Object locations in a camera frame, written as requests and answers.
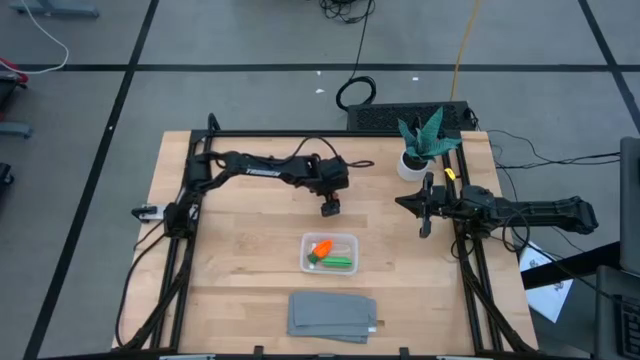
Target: yellow tag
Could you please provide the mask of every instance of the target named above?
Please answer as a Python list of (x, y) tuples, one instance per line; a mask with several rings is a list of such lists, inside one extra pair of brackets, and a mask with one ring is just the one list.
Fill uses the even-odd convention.
[(449, 178), (451, 180), (455, 180), (456, 179), (456, 174), (453, 172), (453, 170), (451, 170), (451, 168), (444, 169), (444, 172), (447, 173), (447, 175), (449, 175)]

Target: plastic tray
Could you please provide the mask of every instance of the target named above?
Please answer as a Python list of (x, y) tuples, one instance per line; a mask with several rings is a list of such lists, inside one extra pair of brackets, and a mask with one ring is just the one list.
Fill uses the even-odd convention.
[[(329, 256), (345, 256), (351, 259), (352, 265), (348, 268), (334, 268), (322, 265), (320, 261), (315, 264), (309, 262), (307, 255), (311, 253), (315, 245), (324, 240), (332, 240), (333, 247)], [(300, 269), (306, 273), (353, 275), (358, 271), (358, 238), (351, 234), (342, 233), (306, 233), (302, 235), (300, 242)]]

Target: wooden tabletop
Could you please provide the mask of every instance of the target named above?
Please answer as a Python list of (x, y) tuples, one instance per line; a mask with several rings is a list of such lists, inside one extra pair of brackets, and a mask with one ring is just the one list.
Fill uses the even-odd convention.
[[(173, 201), (182, 179), (189, 132), (164, 134), (149, 202)], [(472, 184), (500, 196), (487, 134), (463, 133)], [(201, 211), (180, 352), (267, 354), (472, 354), (467, 307), (458, 262), (450, 254), (451, 220), (433, 218), (428, 239), (418, 237), (419, 220), (395, 204), (396, 196), (419, 190), (420, 183), (401, 180), (396, 163), (401, 138), (330, 138), (348, 162), (376, 165), (350, 169), (348, 189), (340, 190), (340, 215), (320, 216), (323, 198), (279, 180), (237, 176), (210, 191)], [(300, 138), (215, 138), (216, 151), (236, 150), (284, 158)], [(331, 157), (322, 142), (309, 141), (300, 154)], [(434, 172), (444, 183), (441, 164)], [(141, 236), (154, 224), (143, 225)], [(300, 270), (300, 239), (306, 232), (339, 232), (360, 242), (358, 272), (351, 277), (306, 274)], [(125, 341), (158, 300), (168, 240), (140, 261), (121, 321)], [(136, 256), (144, 250), (141, 246)], [(537, 347), (517, 260), (497, 240), (485, 240), (485, 253), (498, 308), (531, 346)], [(314, 290), (359, 294), (377, 301), (378, 331), (366, 345), (316, 338), (289, 337), (288, 296)], [(485, 348), (490, 348), (482, 314)], [(167, 318), (173, 317), (169, 310)], [(163, 344), (168, 344), (165, 321)]]

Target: gray towel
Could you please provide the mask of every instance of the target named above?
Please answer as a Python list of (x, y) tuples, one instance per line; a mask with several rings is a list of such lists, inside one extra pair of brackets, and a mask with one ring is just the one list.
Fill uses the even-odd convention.
[(376, 302), (363, 296), (297, 292), (289, 297), (287, 333), (366, 344)]

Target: potted plant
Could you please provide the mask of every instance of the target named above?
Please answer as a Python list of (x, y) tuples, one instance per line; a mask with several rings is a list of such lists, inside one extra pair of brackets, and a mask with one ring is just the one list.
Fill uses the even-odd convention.
[(442, 107), (436, 111), (422, 129), (409, 130), (407, 123), (398, 119), (398, 130), (406, 149), (398, 160), (398, 175), (406, 181), (422, 181), (435, 157), (455, 149), (462, 139), (438, 139), (442, 124)]

